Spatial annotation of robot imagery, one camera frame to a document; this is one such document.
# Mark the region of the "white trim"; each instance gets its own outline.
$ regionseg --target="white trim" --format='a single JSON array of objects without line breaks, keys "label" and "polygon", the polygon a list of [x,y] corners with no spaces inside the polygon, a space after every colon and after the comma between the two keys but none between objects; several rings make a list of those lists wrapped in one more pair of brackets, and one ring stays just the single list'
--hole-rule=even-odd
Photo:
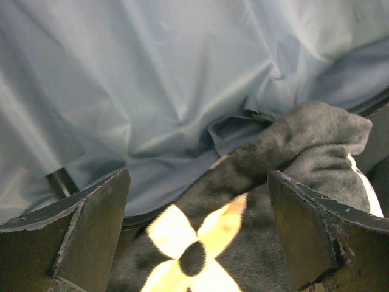
[{"label": "white trim", "polygon": [[378,216],[378,217],[384,217],[381,206],[378,202],[378,198],[376,195],[376,192],[374,191],[373,187],[371,186],[369,180],[363,173],[357,168],[357,164],[354,160],[354,158],[349,154],[347,156],[347,159],[351,161],[351,169],[359,175],[359,177],[362,180],[363,186],[365,187],[365,191],[370,203],[370,214]]}]

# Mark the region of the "flower center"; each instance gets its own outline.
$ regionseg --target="flower center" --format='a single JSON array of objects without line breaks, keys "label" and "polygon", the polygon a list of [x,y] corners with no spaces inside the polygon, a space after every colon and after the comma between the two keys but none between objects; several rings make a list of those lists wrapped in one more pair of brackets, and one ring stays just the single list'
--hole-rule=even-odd
[{"label": "flower center", "polygon": [[182,272],[188,277],[198,275],[205,265],[205,249],[201,242],[190,245],[179,259]]}]

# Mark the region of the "gray fabric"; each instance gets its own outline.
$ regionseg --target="gray fabric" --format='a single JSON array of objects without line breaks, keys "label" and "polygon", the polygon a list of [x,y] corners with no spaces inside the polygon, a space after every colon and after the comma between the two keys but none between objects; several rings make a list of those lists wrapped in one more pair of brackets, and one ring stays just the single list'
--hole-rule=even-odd
[{"label": "gray fabric", "polygon": [[[363,182],[352,169],[348,155],[357,155],[363,151],[371,127],[369,120],[340,108],[320,102],[305,103],[264,130],[254,141],[237,148],[215,168],[211,168],[174,205],[188,218],[189,228],[197,231],[211,212],[248,192],[239,232],[226,249],[218,254],[216,261],[239,285],[241,292],[290,291],[266,185],[267,174],[271,170],[282,170],[291,178],[328,197],[369,212],[370,204]],[[170,259],[164,255],[166,246],[170,246],[172,250],[181,242],[178,229],[185,220],[178,215],[174,218],[180,212],[174,211],[172,215],[170,210],[172,208],[166,209],[160,215],[161,219],[155,220],[156,225],[153,226],[152,223],[151,229],[140,234],[131,248],[117,259],[107,291],[151,291],[142,290],[142,287],[152,270]],[[231,215],[228,223],[221,225],[218,232],[215,232],[217,242],[224,242],[222,236],[228,234],[225,230],[229,226],[235,226],[234,220],[235,217]],[[208,226],[209,234],[203,237],[204,242],[202,237],[198,239],[205,246],[205,253],[205,240],[212,238],[214,226],[216,223]],[[158,245],[153,241],[150,236],[152,230],[158,230],[158,236],[155,237],[163,244]],[[215,247],[217,242],[209,244],[213,251],[218,250]],[[204,266],[205,263],[201,265],[199,261],[206,257],[199,253],[190,253],[189,248],[183,250],[185,262],[191,261],[193,267]],[[175,281],[185,280],[177,274],[175,277],[167,276],[169,280],[166,282],[171,287],[157,286],[154,287],[155,291],[176,291],[169,288],[174,287]],[[214,282],[203,283],[201,286],[212,286],[213,289],[203,289],[201,292],[225,291],[217,289],[218,275],[220,273],[215,274],[215,277],[209,276],[207,279],[213,279]],[[191,291],[200,292],[193,287]]]},{"label": "gray fabric", "polygon": [[207,132],[246,97],[276,116],[369,99],[388,16],[386,0],[0,1],[0,221],[55,200],[43,176],[63,166],[80,188],[128,168],[127,215],[170,202],[249,139]]}]

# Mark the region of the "black circle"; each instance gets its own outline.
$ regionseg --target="black circle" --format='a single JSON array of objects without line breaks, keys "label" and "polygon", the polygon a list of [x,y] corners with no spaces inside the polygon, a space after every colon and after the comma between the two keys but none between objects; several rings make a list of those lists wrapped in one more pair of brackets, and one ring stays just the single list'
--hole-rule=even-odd
[{"label": "black circle", "polygon": [[179,259],[182,272],[188,277],[200,274],[205,265],[205,249],[201,242],[190,245]]}]

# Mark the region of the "yellow flower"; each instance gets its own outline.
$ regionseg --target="yellow flower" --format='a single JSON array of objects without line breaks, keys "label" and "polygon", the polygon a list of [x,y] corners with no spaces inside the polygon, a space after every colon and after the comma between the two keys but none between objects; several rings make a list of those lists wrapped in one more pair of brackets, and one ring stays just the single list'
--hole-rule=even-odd
[{"label": "yellow flower", "polygon": [[[147,229],[149,238],[173,260],[158,265],[149,275],[141,292],[241,292],[238,284],[215,260],[234,239],[241,227],[247,194],[237,196],[229,204],[212,212],[196,232],[188,218],[175,205],[168,207]],[[180,259],[188,247],[201,243],[205,260],[194,276],[186,275]]]}]

